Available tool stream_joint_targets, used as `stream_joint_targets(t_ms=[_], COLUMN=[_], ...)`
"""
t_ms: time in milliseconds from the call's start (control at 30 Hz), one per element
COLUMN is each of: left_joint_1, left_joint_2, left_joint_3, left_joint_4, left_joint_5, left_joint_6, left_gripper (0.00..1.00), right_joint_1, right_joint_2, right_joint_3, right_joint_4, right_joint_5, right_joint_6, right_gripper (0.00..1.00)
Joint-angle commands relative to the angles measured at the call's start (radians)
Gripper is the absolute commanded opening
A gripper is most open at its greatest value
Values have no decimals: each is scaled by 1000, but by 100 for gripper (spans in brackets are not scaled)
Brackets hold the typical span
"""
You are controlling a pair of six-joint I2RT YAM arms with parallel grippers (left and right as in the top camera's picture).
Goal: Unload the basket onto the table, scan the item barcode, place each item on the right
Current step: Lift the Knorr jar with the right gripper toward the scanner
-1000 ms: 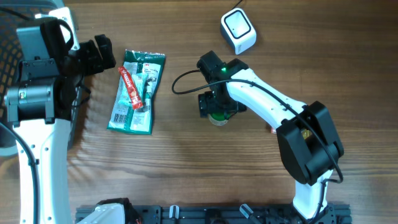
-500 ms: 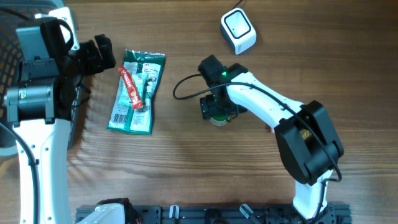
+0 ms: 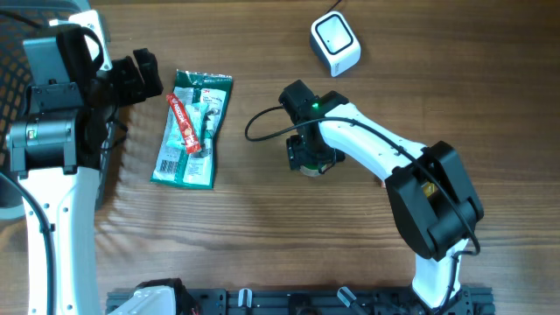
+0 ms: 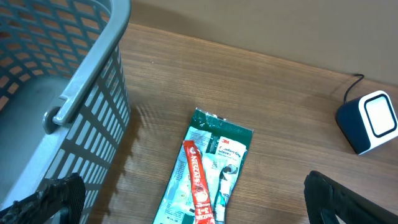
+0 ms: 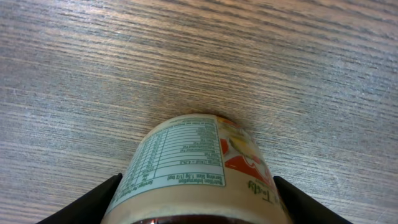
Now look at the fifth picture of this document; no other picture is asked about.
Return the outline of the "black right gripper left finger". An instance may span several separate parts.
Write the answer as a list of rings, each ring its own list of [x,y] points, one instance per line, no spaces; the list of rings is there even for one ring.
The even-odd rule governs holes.
[[[71,204],[37,224],[100,223],[122,177],[122,173],[110,177]]]

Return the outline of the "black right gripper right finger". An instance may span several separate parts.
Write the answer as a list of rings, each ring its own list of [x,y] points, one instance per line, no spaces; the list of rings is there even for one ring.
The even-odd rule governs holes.
[[[273,179],[294,223],[352,224],[282,177],[274,176]]]

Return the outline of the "Knorr stock cube jar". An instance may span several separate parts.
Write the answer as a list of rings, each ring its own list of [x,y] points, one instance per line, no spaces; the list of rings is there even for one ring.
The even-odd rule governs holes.
[[[149,132],[103,223],[291,223],[250,135],[212,114],[169,119]]]

